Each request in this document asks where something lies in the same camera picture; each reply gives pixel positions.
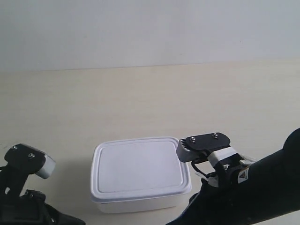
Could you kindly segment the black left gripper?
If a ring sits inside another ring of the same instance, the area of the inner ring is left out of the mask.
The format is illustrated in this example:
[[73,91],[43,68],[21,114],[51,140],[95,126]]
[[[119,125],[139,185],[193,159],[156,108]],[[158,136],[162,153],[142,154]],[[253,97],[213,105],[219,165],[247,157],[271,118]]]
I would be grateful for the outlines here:
[[45,202],[39,191],[20,195],[29,175],[36,170],[7,164],[0,168],[0,223],[2,225],[84,225],[79,218],[61,213]]

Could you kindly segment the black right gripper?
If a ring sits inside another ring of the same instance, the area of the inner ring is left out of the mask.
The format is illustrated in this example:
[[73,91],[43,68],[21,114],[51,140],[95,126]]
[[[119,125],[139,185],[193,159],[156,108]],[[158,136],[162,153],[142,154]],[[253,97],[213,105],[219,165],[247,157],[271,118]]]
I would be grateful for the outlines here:
[[215,172],[204,174],[196,166],[200,163],[200,160],[193,160],[192,166],[197,171],[197,174],[201,176],[201,189],[190,197],[188,206],[181,215],[169,222],[169,224],[212,225],[214,216],[211,215],[212,210],[208,208],[210,200],[232,186],[231,174],[234,171],[244,169],[254,162],[255,160],[250,157],[238,155],[238,159],[219,166]]

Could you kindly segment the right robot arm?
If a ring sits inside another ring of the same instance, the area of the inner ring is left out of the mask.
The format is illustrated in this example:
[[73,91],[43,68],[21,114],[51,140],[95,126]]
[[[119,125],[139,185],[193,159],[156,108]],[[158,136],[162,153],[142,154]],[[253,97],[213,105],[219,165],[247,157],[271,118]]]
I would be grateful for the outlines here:
[[180,140],[181,162],[200,175],[194,194],[174,225],[253,225],[300,209],[300,132],[258,161],[239,154],[222,133]]

